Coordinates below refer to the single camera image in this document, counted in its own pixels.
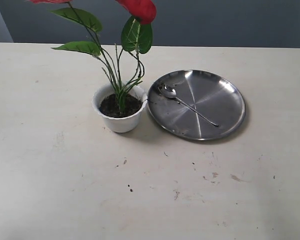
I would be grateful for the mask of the metal spork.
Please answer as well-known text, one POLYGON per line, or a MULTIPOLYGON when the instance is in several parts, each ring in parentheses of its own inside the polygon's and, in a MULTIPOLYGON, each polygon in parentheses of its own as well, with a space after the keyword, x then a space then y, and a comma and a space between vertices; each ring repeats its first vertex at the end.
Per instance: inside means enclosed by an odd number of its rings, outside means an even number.
POLYGON ((181 100, 178 95, 176 90, 171 87, 168 86, 166 84, 164 84, 163 86, 159 87, 159 91, 161 92, 161 94, 168 98, 168 99, 173 99, 176 100, 177 102, 179 102, 180 104, 183 104, 184 106, 186 106, 187 108, 189 108, 190 110, 192 110, 193 112, 195 112, 197 115, 199 115, 201 118, 203 118, 204 120, 206 120, 208 123, 210 123, 211 125, 215 126, 215 127, 219 127, 219 125, 211 120, 209 120, 208 118, 206 118, 205 116, 203 116, 201 113, 199 113, 199 111, 197 111, 195 108, 193 108, 191 105, 189 105, 188 103, 184 102, 183 100, 181 100))

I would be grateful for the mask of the white scalloped plastic pot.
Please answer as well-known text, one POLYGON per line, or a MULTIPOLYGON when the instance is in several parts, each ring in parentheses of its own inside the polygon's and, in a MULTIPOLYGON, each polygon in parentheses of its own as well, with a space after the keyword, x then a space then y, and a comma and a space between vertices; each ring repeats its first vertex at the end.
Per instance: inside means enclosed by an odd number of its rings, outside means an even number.
POLYGON ((102 101, 106 97, 114 93, 115 92, 110 83, 103 85, 100 89, 98 89, 94 93, 92 99, 92 105, 94 110, 103 118, 105 125, 111 131, 120 134, 127 133, 133 130, 139 124, 142 112, 147 105, 148 96, 146 91, 143 88, 139 87, 138 85, 134 86, 132 90, 130 90, 129 94, 134 98, 138 99, 139 101, 141 101, 142 105, 140 109, 136 113, 130 116, 122 117, 122 118, 114 118, 114 117, 107 116, 100 111, 100 106, 102 104, 102 101))

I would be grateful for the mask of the round stainless steel plate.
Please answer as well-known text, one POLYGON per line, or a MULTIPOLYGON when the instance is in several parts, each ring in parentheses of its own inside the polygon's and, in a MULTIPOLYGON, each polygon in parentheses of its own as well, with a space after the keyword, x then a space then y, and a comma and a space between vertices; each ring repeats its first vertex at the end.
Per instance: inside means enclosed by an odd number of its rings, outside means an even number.
POLYGON ((246 103, 236 86, 227 79, 204 70, 177 70, 157 79, 148 91, 148 111, 169 133, 194 141, 224 138, 235 132, 246 117, 246 103), (177 96, 215 127, 185 105, 164 97, 159 87, 168 85, 177 96))

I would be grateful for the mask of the dark potting soil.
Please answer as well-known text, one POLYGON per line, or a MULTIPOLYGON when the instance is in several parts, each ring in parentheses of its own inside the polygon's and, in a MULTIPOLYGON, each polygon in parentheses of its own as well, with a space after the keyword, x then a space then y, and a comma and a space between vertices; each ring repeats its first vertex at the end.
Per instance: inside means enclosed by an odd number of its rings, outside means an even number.
POLYGON ((102 114, 108 117, 125 118, 137 113, 142 107, 142 102, 128 94, 125 97, 123 106, 124 108, 120 109, 116 95, 113 93, 102 100, 99 110, 102 114))

